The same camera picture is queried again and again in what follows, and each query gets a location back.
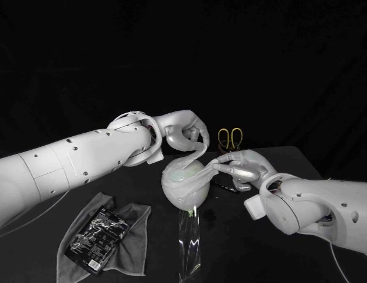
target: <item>white robotic arm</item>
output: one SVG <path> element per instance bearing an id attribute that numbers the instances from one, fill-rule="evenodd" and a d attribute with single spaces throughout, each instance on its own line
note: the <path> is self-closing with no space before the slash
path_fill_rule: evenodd
<path id="1" fill-rule="evenodd" d="M 209 145 L 204 123 L 190 110 L 151 118 L 121 115 L 108 125 L 0 159 L 0 228 L 26 210 L 121 166 L 163 160 L 161 142 L 180 151 Z"/>
<path id="2" fill-rule="evenodd" d="M 305 180 L 278 173 L 252 150 L 227 153 L 217 160 L 232 160 L 229 165 L 214 164 L 214 168 L 233 176 L 237 189 L 250 189 L 246 182 L 259 189 L 245 201 L 253 220 L 268 216 L 285 234 L 314 235 L 367 254 L 367 183 Z"/>

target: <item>black table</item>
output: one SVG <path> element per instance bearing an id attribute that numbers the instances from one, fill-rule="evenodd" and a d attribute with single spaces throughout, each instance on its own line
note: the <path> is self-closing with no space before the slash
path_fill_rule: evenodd
<path id="1" fill-rule="evenodd" d="M 295 147 L 255 151 L 266 157 L 278 172 L 305 179 L 321 179 Z M 118 271 L 106 271 L 99 278 L 89 276 L 82 282 L 178 283 L 178 210 L 170 204 L 161 188 L 163 170 L 178 156 L 165 156 L 152 165 L 122 167 L 72 190 L 34 223 L 0 239 L 0 282 L 54 282 L 62 237 L 82 208 L 102 192 L 115 197 L 118 207 L 131 202 L 152 207 L 148 218 L 147 276 L 131 277 Z M 206 153 L 200 161 L 207 164 L 216 156 L 216 153 Z M 199 210 L 203 282 L 343 283 L 328 243 L 314 236 L 284 234 L 266 217 L 252 220 L 243 201 L 256 193 L 256 189 L 252 189 L 235 195 L 210 185 L 209 197 Z M 13 227 L 37 216 L 59 197 L 39 204 Z M 337 247 L 334 249 L 350 282 L 367 282 L 366 256 Z"/>

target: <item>black background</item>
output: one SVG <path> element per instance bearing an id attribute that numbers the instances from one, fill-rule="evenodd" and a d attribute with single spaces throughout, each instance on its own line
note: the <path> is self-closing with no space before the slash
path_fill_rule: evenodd
<path id="1" fill-rule="evenodd" d="M 367 181 L 367 0 L 0 1 L 0 158 L 184 109 Z"/>

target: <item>yellow scissor handle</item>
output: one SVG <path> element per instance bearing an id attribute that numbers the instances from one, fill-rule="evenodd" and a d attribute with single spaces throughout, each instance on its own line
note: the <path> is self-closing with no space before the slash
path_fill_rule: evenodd
<path id="1" fill-rule="evenodd" d="M 240 141 L 239 141 L 237 145 L 240 145 L 242 140 L 243 140 L 243 132 L 242 132 L 242 129 L 240 129 L 240 128 L 235 128 L 235 129 L 232 130 L 232 133 L 230 133 L 230 140 L 232 140 L 232 146 L 233 146 L 233 148 L 235 148 L 235 142 L 233 142 L 233 132 L 235 132 L 235 130 L 239 130 L 239 131 L 240 131 Z"/>
<path id="2" fill-rule="evenodd" d="M 222 131 L 224 131 L 226 132 L 226 134 L 227 134 L 227 138 L 226 138 L 226 146 L 224 145 L 222 145 L 222 141 L 220 141 L 220 132 Z M 220 129 L 219 130 L 219 133 L 217 133 L 217 140 L 219 140 L 219 143 L 220 143 L 220 145 L 224 147 L 224 148 L 227 148 L 229 147 L 229 131 L 227 131 L 227 129 Z"/>

